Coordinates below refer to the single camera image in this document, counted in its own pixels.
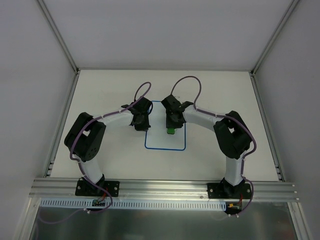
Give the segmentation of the green whiteboard eraser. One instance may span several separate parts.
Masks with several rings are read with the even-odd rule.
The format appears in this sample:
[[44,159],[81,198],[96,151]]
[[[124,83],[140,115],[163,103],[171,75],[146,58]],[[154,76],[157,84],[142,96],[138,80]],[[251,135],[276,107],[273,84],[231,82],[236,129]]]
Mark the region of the green whiteboard eraser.
[[175,128],[173,128],[173,127],[167,128],[167,134],[169,134],[169,135],[174,135],[175,132],[176,132],[176,129],[175,129]]

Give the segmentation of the blue-framed small whiteboard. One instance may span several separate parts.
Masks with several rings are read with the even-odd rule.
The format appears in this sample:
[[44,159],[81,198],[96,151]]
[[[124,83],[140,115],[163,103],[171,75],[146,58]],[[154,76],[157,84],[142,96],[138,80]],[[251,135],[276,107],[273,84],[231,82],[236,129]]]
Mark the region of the blue-framed small whiteboard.
[[160,101],[152,101],[149,114],[150,128],[145,134],[144,146],[149,150],[184,151],[186,149],[186,126],[168,134],[166,128],[166,109]]

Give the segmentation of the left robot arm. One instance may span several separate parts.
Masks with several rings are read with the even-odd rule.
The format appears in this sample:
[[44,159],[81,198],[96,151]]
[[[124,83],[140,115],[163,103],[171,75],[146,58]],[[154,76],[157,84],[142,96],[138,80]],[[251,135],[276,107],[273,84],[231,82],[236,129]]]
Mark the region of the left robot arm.
[[145,97],[119,110],[100,116],[87,112],[79,114],[64,139],[70,159],[78,163],[79,169],[88,182],[86,189],[94,196],[104,191],[104,175],[96,158],[107,128],[133,126],[138,132],[149,130],[149,114],[153,103]]

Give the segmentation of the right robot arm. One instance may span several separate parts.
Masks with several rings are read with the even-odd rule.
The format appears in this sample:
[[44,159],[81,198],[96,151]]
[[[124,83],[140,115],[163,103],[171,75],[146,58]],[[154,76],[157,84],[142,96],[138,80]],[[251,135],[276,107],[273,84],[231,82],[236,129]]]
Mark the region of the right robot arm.
[[244,190],[243,159],[253,142],[252,135],[236,111],[226,115],[195,107],[190,101],[181,103],[172,94],[161,101],[165,108],[167,133],[173,135],[186,123],[213,131],[219,149],[226,157],[223,179],[214,192],[221,198],[237,198]]

